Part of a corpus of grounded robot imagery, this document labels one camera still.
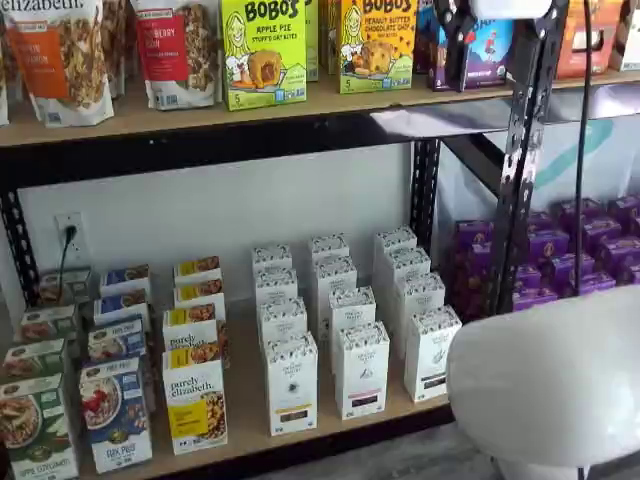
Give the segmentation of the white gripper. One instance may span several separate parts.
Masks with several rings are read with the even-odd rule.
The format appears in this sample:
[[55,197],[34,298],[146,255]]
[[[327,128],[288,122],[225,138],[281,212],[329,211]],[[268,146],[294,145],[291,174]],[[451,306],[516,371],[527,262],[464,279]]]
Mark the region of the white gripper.
[[466,89],[469,46],[468,34],[479,20],[520,20],[544,16],[551,0],[469,0],[455,3],[436,0],[434,8],[438,22],[447,38],[445,79],[457,91]]

